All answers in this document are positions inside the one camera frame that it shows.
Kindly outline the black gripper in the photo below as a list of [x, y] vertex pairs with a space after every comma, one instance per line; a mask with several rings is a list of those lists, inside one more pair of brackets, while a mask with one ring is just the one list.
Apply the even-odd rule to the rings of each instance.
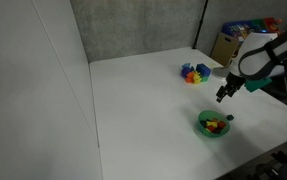
[[[227, 85], [226, 85], [226, 88], [227, 88], [227, 95], [229, 97], [233, 97], [234, 93], [236, 91], [238, 91], [241, 86], [245, 83], [245, 79], [242, 78], [242, 77], [239, 77], [239, 76], [236, 76], [232, 73], [229, 73], [227, 78], [226, 78], [226, 81], [227, 81]], [[219, 88], [219, 90], [217, 91], [216, 93], [216, 101], [218, 103], [220, 103], [223, 98], [225, 97], [226, 95], [226, 88], [224, 86], [221, 86]]]

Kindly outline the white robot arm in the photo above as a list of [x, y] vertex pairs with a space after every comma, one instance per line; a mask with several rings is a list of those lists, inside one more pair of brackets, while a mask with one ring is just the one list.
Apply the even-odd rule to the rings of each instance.
[[242, 86], [254, 92], [271, 82], [271, 78], [287, 74], [287, 31], [250, 33], [242, 43], [226, 76], [226, 85], [216, 93], [216, 101], [232, 97]]

